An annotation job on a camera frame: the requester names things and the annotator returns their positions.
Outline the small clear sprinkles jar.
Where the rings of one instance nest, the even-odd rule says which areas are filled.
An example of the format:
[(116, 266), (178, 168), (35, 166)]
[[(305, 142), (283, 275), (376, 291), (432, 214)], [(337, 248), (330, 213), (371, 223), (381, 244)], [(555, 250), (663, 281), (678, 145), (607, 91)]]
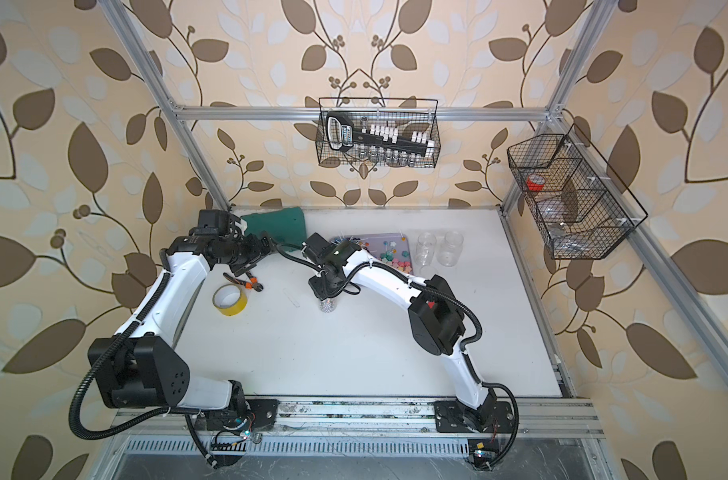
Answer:
[(337, 303), (334, 298), (327, 298), (320, 301), (319, 309), (323, 313), (331, 313), (336, 309)]

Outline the red lid candy jar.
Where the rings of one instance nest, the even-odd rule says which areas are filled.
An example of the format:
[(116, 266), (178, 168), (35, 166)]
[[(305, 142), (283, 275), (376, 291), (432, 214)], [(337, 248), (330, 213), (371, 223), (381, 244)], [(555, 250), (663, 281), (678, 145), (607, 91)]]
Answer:
[(437, 261), (445, 267), (457, 265), (464, 248), (464, 236), (459, 231), (448, 231), (444, 234), (437, 251)]

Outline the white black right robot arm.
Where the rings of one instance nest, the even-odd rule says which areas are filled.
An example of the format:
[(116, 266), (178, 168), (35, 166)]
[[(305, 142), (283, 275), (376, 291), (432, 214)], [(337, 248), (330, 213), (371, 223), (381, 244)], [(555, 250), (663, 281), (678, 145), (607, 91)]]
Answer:
[(476, 371), (468, 346), (482, 339), (483, 327), (446, 279), (404, 273), (350, 240), (332, 243), (315, 233), (297, 247), (302, 256), (295, 257), (270, 236), (265, 239), (273, 252), (314, 270), (308, 284), (318, 300), (334, 300), (357, 285), (405, 310), (413, 339), (442, 360), (454, 386), (455, 400), (439, 407), (442, 419), (452, 427), (491, 436), (470, 449), (469, 463), (479, 471), (492, 471), (502, 463), (519, 433), (519, 405), (507, 385), (484, 381)]

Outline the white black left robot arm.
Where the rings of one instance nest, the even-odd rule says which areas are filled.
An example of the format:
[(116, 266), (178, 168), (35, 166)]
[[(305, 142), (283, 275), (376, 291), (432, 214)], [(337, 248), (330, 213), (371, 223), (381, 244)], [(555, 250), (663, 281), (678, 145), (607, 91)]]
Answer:
[[(101, 440), (151, 418), (204, 415), (214, 428), (253, 428), (257, 415), (235, 380), (192, 374), (175, 345), (204, 281), (217, 265), (234, 276), (271, 254), (267, 235), (245, 234), (238, 216), (203, 210), (198, 224), (160, 252), (162, 270), (149, 292), (121, 328), (98, 338), (88, 349), (90, 369), (76, 388), (68, 411), (71, 432), (83, 440)], [(82, 405), (91, 385), (112, 409), (139, 410), (117, 426), (92, 430), (84, 425)]]

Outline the pile of star candies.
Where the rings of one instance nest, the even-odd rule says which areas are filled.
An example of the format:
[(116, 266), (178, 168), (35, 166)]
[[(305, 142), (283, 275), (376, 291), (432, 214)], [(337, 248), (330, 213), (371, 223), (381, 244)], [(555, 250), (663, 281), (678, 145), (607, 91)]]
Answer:
[(397, 270), (411, 274), (413, 272), (411, 258), (409, 256), (396, 255), (390, 260), (390, 265)]

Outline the green plastic tool case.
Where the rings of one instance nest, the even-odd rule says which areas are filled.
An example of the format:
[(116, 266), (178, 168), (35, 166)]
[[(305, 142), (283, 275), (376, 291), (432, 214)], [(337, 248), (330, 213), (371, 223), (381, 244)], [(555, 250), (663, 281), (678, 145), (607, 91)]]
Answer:
[(245, 233), (262, 237), (268, 234), (283, 250), (298, 250), (308, 238), (305, 214), (300, 207), (242, 216)]

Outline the yellow tape roll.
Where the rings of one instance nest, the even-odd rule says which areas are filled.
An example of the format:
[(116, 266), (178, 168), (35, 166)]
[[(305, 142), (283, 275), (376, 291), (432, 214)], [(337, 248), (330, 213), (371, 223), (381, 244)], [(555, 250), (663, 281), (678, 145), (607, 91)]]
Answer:
[(212, 303), (225, 316), (238, 315), (248, 303), (246, 289), (240, 285), (223, 285), (213, 294)]

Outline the lilac plastic tray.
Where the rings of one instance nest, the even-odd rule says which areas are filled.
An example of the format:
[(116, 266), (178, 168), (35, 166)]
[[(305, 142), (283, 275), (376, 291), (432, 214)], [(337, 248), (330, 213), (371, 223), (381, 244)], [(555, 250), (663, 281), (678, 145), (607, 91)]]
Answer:
[(333, 237), (331, 242), (341, 243), (344, 240), (358, 244), (379, 261), (387, 263), (402, 273), (414, 273), (408, 239), (399, 232), (337, 236)]

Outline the black socket set rack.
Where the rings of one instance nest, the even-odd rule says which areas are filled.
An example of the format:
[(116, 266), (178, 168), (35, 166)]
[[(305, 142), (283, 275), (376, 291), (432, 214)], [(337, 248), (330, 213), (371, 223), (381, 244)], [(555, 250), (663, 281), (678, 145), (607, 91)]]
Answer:
[(437, 158), (441, 150), (433, 113), (397, 110), (323, 110), (317, 142), (342, 154), (357, 155), (381, 149), (404, 153), (408, 159)]

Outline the red item in basket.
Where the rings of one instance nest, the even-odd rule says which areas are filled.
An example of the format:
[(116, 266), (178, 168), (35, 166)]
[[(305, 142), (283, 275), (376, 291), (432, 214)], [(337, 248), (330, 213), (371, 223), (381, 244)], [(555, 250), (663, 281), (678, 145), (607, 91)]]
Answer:
[(526, 187), (530, 192), (541, 192), (546, 185), (546, 178), (540, 174), (530, 174), (526, 179)]

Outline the orange handled pliers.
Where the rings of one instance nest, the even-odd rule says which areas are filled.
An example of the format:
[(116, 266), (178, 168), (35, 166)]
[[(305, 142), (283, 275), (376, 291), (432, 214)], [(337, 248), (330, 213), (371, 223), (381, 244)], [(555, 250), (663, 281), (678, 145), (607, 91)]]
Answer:
[(248, 289), (248, 290), (254, 290), (256, 292), (262, 292), (264, 290), (263, 284), (260, 283), (255, 276), (249, 275), (247, 279), (241, 279), (241, 278), (237, 278), (233, 274), (224, 272), (223, 277), (226, 280), (228, 280), (229, 282), (231, 282), (235, 285), (243, 286), (245, 289)]

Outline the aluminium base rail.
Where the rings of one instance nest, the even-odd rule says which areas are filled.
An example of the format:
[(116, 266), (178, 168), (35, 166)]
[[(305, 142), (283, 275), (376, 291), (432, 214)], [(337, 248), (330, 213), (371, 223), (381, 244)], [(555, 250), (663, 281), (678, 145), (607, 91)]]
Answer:
[(447, 397), (252, 396), (254, 420), (224, 427), (197, 415), (188, 428), (168, 415), (111, 441), (127, 454), (195, 455), (191, 436), (229, 456), (423, 457), (463, 459), (480, 443), (556, 440), (590, 445), (606, 435), (589, 400), (500, 397), (490, 425), (473, 430)]

